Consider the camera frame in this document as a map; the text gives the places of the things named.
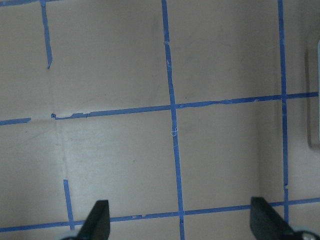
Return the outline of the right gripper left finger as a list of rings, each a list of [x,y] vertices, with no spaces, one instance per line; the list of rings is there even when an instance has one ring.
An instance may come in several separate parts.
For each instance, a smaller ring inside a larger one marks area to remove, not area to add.
[[[76,240],[108,240],[111,232],[108,200],[98,200],[91,209]]]

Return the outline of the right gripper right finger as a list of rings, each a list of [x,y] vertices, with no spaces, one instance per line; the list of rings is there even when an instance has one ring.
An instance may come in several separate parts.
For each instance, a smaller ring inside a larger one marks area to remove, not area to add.
[[[297,240],[295,231],[263,197],[250,200],[250,230],[256,240]]]

